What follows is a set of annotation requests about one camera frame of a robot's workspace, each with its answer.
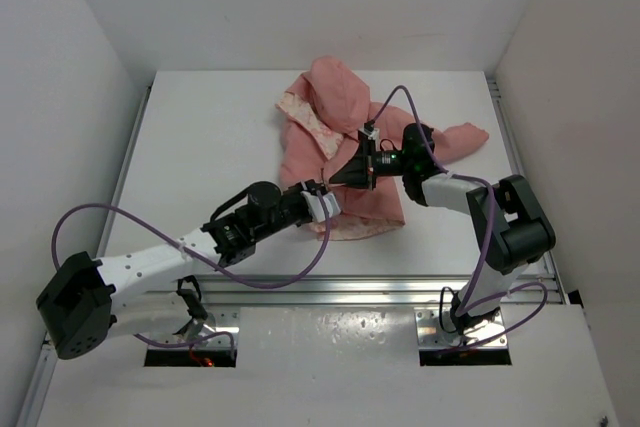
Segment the pink hooded zip jacket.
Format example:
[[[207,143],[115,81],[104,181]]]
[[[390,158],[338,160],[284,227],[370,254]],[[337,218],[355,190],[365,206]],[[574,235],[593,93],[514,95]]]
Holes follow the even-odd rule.
[[[353,157],[358,130],[374,120],[382,139],[398,145],[414,117],[397,107],[371,100],[369,86],[335,57],[315,59],[276,103],[284,115],[280,184],[328,181]],[[331,220],[329,239],[354,241],[398,230],[405,225],[396,182],[383,178],[373,191],[332,188],[342,213]]]

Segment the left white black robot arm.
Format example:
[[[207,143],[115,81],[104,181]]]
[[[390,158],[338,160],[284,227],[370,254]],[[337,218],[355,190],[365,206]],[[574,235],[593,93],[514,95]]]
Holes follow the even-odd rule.
[[[257,282],[230,268],[256,251],[259,242],[292,226],[321,223],[329,228],[340,206],[333,192],[315,181],[287,190],[259,181],[221,204],[208,222],[171,238],[139,217],[119,209],[161,239],[161,244],[115,257],[93,258],[86,251],[53,261],[55,274],[36,300],[56,354],[71,360],[94,350],[118,328],[140,296],[171,282],[191,319],[204,320],[197,276],[205,268],[239,284],[261,290],[288,286],[287,281]]]

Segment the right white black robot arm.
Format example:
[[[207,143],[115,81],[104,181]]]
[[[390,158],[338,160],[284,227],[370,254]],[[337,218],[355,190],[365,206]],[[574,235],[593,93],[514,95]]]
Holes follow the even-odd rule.
[[[399,177],[415,203],[469,216],[480,251],[478,265],[453,295],[448,313],[439,316],[443,332],[461,335],[494,315],[526,266],[553,249],[555,232],[524,177],[511,175],[490,185],[444,171],[436,163],[433,130],[424,124],[405,127],[398,150],[381,150],[372,133],[369,122],[358,134],[355,154],[329,182],[373,190],[379,179]]]

